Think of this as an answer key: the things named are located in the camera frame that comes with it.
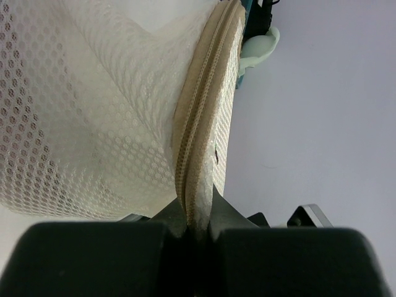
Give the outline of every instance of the light green object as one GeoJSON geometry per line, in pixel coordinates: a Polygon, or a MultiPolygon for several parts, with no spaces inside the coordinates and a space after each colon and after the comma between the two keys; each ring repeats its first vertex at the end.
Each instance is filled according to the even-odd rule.
{"type": "Polygon", "coordinates": [[[279,30],[270,27],[267,34],[252,37],[245,42],[242,47],[238,77],[245,74],[246,68],[255,67],[265,61],[277,47],[279,37],[279,30]]]}

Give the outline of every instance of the white wall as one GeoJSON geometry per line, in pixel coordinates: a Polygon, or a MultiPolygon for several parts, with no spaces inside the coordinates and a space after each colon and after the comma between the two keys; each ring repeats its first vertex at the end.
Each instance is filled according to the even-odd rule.
{"type": "Polygon", "coordinates": [[[396,291],[396,1],[281,0],[236,92],[225,197],[285,222],[316,203],[362,231],[396,291]]]}

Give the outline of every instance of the mesh bag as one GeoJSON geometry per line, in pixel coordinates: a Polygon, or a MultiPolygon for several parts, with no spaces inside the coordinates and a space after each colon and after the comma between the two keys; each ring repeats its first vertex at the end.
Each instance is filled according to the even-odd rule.
{"type": "MultiPolygon", "coordinates": [[[[30,215],[105,219],[151,217],[171,202],[174,113],[194,85],[186,77],[217,6],[149,33],[107,1],[1,1],[0,202],[30,215]]],[[[220,192],[238,28],[204,160],[220,192]]]]}

